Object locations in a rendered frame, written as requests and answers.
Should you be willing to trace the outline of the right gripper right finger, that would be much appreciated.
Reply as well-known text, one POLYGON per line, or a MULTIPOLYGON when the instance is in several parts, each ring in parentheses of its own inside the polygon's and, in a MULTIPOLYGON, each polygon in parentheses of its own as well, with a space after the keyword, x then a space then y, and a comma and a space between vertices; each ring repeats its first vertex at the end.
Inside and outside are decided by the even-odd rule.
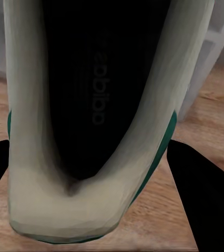
POLYGON ((199 252, 224 252, 224 171, 175 140, 167 160, 199 252))

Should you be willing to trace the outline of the gym shoe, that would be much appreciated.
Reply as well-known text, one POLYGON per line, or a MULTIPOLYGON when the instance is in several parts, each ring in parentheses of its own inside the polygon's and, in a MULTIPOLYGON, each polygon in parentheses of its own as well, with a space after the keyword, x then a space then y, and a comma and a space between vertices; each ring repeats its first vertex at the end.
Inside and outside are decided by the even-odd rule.
POLYGON ((157 168, 215 0, 3 0, 8 219, 59 245, 113 232, 157 168))

